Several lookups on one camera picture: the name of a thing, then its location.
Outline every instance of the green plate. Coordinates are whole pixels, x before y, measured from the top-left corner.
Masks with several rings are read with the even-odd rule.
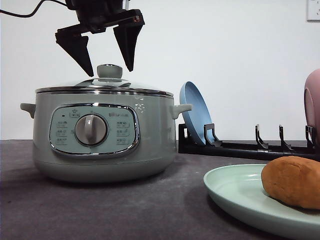
[[[291,239],[320,240],[320,210],[290,207],[265,192],[264,164],[230,165],[207,172],[204,184],[213,201],[240,221]]]

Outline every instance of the pink bowl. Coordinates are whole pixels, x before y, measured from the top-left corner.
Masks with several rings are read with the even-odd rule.
[[[304,85],[304,110],[308,126],[316,129],[317,143],[320,140],[320,69],[313,71]]]

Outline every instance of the glass lid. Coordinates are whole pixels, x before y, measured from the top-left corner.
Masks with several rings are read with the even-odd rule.
[[[97,67],[99,77],[82,81],[73,86],[54,86],[39,88],[35,92],[72,92],[72,91],[101,91],[101,92],[128,92],[145,93],[151,95],[173,96],[172,93],[156,89],[145,84],[134,83],[121,79],[122,67],[113,64],[104,64]]]

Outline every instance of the wall outlet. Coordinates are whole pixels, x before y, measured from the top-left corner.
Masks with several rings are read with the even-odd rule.
[[[308,21],[320,21],[320,0],[308,0]]]

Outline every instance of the silver knob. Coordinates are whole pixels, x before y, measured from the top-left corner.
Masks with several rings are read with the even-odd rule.
[[[99,78],[121,79],[122,67],[113,64],[99,65],[96,68]]]
[[[85,145],[100,143],[107,134],[105,121],[97,115],[86,115],[75,125],[75,135]]]

